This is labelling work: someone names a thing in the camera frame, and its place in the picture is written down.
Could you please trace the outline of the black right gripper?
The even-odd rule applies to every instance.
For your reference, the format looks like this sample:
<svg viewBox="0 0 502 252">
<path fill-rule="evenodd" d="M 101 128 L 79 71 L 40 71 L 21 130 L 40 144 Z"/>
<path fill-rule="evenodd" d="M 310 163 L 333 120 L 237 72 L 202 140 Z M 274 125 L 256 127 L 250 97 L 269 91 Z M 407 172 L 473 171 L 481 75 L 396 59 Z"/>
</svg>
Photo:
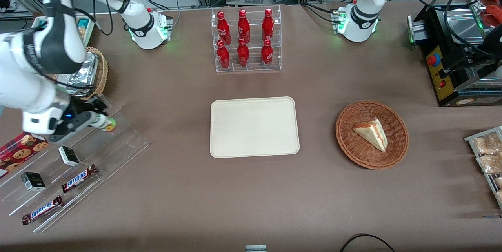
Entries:
<svg viewBox="0 0 502 252">
<path fill-rule="evenodd" d="M 103 101 L 86 103 L 79 97 L 70 96 L 69 105 L 64 111 L 64 120 L 89 119 L 92 113 L 108 114 L 107 109 L 108 106 Z"/>
</svg>

